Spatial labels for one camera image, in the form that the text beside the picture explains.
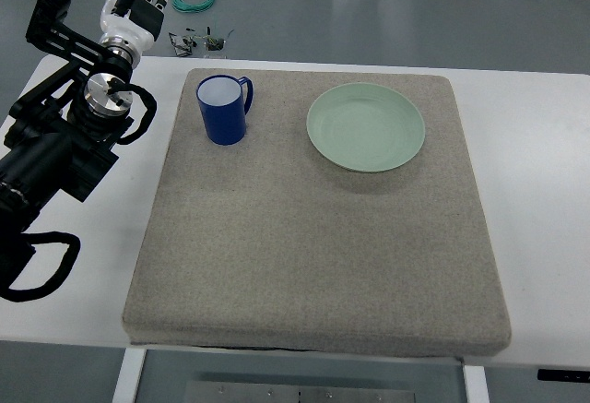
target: robotic arm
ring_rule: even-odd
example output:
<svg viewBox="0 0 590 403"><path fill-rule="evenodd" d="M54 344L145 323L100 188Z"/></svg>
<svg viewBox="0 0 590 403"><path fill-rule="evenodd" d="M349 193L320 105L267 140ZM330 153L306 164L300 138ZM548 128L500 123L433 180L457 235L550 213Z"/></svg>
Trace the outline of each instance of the robotic arm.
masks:
<svg viewBox="0 0 590 403"><path fill-rule="evenodd" d="M60 189L83 202L117 161L113 146L130 144L148 130L156 101L130 80L142 53L159 36L168 1L106 0L99 43L64 25L70 0L37 1L27 41L67 64L18 99L9 112L16 121L5 137L10 151L0 160L0 297L37 300L68 276L80 240L63 232L25 231ZM134 121L129 117L132 93L140 97L146 113L137 129L124 136ZM57 271L39 288L10 289L35 254L33 246L43 243L67 245Z"/></svg>

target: black strap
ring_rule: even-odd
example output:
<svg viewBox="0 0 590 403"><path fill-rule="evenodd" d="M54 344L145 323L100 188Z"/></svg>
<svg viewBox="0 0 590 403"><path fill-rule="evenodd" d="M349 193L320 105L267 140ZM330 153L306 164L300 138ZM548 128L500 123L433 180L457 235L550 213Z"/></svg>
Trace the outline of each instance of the black strap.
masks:
<svg viewBox="0 0 590 403"><path fill-rule="evenodd" d="M44 285L30 290L11 290L9 288L0 290L0 297L11 302L30 302L42 299L57 290L72 270L81 247L80 239L65 232L53 231L21 235L29 244L64 243L68 248L62 258L62 263Z"/></svg>

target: mug handle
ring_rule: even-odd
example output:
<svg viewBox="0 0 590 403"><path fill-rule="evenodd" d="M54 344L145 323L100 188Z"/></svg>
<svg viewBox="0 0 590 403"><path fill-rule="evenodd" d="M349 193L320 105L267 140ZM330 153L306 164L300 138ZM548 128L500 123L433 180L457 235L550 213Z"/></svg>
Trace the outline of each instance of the mug handle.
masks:
<svg viewBox="0 0 590 403"><path fill-rule="evenodd" d="M239 78L238 83L240 85L243 85L245 83L246 87L248 89L248 94L246 95L246 101L243 104L244 113L247 114L248 110L250 110L250 105L252 105L252 97L254 96L254 86L252 85L252 80L250 80L248 77Z"/></svg>

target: blue mug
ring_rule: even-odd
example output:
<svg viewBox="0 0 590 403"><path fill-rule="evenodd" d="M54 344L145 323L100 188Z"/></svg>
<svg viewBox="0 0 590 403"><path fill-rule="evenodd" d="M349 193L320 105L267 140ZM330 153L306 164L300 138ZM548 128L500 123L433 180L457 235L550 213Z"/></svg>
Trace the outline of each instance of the blue mug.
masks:
<svg viewBox="0 0 590 403"><path fill-rule="evenodd" d="M242 85L248 89L243 99ZM246 113L252 105L254 87L248 77L207 77L196 88L206 134L219 145L232 145L246 134Z"/></svg>

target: metal plate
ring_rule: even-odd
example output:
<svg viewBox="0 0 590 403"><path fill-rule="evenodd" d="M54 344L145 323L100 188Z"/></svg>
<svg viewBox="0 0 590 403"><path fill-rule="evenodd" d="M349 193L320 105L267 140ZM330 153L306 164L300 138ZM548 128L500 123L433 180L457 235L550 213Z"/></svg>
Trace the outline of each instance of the metal plate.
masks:
<svg viewBox="0 0 590 403"><path fill-rule="evenodd" d="M184 403L414 403L414 393L356 389L191 381Z"/></svg>

